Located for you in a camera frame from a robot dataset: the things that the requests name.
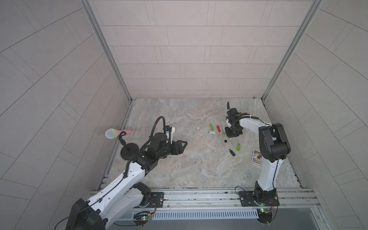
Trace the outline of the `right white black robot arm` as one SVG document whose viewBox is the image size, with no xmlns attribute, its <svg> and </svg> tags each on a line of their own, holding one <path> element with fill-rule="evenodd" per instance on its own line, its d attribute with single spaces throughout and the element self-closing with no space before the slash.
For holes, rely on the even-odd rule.
<svg viewBox="0 0 368 230">
<path fill-rule="evenodd" d="M 263 163 L 253 198 L 257 205 L 264 206 L 277 197 L 275 182 L 281 165 L 291 152 L 284 127 L 280 123 L 269 124 L 248 113 L 240 113 L 236 108 L 230 108 L 230 103 L 227 103 L 226 122 L 228 126 L 225 127 L 225 134 L 229 138 L 242 135 L 244 128 L 259 136 L 259 152 Z"/>
</svg>

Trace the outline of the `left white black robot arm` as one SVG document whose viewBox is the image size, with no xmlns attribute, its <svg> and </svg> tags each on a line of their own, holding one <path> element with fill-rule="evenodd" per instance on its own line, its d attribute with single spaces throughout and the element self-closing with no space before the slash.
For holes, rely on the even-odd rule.
<svg viewBox="0 0 368 230">
<path fill-rule="evenodd" d="M 163 122 L 162 132 L 155 132 L 155 126 Z M 160 159 L 169 155 L 180 155 L 187 142 L 173 140 L 174 127 L 160 116 L 156 119 L 149 139 L 139 147 L 135 143 L 126 143 L 124 136 L 131 130 L 109 129 L 105 135 L 108 139 L 117 138 L 122 145 L 120 156 L 125 160 L 124 172 L 103 190 L 87 200 L 77 200 L 68 217 L 67 230 L 106 230 L 126 212 L 135 207 L 146 207 L 149 204 L 151 189 L 142 180 L 152 171 Z"/>
</svg>

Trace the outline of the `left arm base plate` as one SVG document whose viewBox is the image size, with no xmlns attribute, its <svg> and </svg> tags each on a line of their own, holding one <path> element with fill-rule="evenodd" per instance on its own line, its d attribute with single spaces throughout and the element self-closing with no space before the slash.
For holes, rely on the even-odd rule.
<svg viewBox="0 0 368 230">
<path fill-rule="evenodd" d="M 150 195 L 144 195 L 142 202 L 138 205 L 138 208 L 162 208 L 164 201 L 163 192 L 151 192 Z"/>
</svg>

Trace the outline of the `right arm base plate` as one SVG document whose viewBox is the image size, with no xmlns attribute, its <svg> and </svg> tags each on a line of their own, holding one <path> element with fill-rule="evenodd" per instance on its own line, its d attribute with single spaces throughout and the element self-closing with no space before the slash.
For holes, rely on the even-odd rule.
<svg viewBox="0 0 368 230">
<path fill-rule="evenodd" d="M 236 192 L 240 198 L 242 207 L 278 207 L 280 205 L 277 196 L 257 202 L 253 195 L 253 191 Z"/>
</svg>

